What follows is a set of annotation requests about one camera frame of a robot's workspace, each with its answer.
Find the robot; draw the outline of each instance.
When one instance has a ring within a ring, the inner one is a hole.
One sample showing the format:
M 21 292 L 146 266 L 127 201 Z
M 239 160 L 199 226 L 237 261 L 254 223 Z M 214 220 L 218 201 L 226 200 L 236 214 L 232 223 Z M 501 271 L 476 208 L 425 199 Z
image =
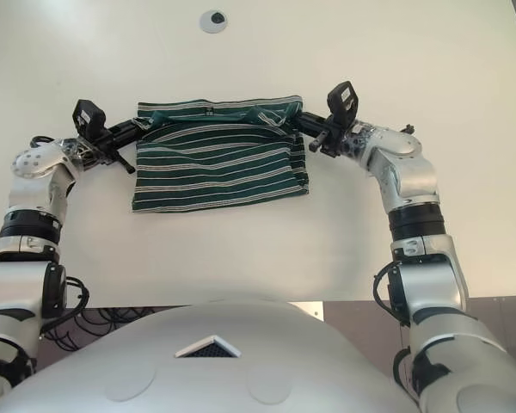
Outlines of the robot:
M 516 412 L 516 362 L 466 313 L 436 176 L 413 127 L 397 132 L 357 120 L 349 82 L 327 102 L 327 119 L 304 112 L 295 127 L 314 139 L 311 151 L 349 157 L 378 181 L 393 261 L 374 278 L 373 296 L 409 327 L 410 348 L 397 358 L 410 353 L 418 399 L 336 330 L 268 301 L 159 312 L 35 373 L 39 338 L 88 301 L 83 283 L 59 263 L 67 195 L 99 163 L 133 172 L 118 149 L 144 134 L 131 121 L 107 129 L 105 114 L 79 101 L 78 138 L 36 137 L 12 165 L 0 231 L 0 413 Z M 385 276 L 390 307 L 377 292 Z M 67 287 L 81 289 L 82 298 L 65 315 Z

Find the fabric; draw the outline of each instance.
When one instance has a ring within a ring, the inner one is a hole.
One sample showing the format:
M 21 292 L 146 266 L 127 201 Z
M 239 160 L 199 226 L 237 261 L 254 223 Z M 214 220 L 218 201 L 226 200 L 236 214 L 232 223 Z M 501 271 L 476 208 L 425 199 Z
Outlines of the fabric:
M 308 193 L 299 96 L 139 103 L 135 212 L 182 213 Z

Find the vent grille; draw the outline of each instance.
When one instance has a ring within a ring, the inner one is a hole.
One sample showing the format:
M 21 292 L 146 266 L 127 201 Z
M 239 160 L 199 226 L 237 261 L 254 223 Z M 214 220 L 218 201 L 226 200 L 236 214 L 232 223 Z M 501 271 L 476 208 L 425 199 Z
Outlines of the vent grille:
M 241 352 L 219 336 L 208 336 L 178 351 L 177 359 L 188 357 L 225 357 L 236 359 Z
M 197 351 L 185 354 L 182 357 L 235 357 L 235 355 L 214 342 Z

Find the white tabletop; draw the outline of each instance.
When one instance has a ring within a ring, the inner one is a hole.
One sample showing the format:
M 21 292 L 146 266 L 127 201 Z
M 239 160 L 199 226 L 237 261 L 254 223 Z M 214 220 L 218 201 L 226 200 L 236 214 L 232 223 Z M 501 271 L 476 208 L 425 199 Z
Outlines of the white tabletop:
M 224 32 L 200 31 L 209 9 Z M 34 135 L 72 136 L 79 98 L 110 126 L 138 101 L 300 94 L 327 114 L 346 79 L 360 119 L 416 126 L 470 295 L 516 294 L 510 0 L 0 0 L 0 225 L 13 156 Z M 132 213 L 135 176 L 97 167 L 70 196 L 62 263 L 92 306 L 370 299 L 390 259 L 377 184 L 348 159 L 307 166 L 308 196 L 186 214 Z

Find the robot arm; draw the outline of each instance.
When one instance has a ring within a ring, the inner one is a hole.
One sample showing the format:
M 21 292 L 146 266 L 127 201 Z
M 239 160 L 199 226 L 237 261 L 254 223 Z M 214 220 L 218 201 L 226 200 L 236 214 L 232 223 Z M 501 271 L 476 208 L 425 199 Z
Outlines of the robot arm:
M 387 274 L 391 309 L 410 326 L 413 387 L 421 411 L 516 412 L 516 362 L 489 330 L 466 314 L 468 292 L 452 238 L 445 233 L 436 176 L 421 143 L 401 132 L 355 119 L 349 82 L 328 97 L 326 120 L 303 113 L 310 149 L 355 160 L 378 181 L 388 214 L 393 263 Z
M 11 167 L 0 231 L 0 397 L 34 373 L 39 338 L 61 319 L 66 285 L 73 285 L 59 264 L 67 195 L 80 172 L 99 163 L 119 161 L 132 172 L 117 150 L 144 133 L 130 121 L 106 129 L 105 114 L 90 101 L 79 101 L 73 119 L 77 139 L 37 137 Z

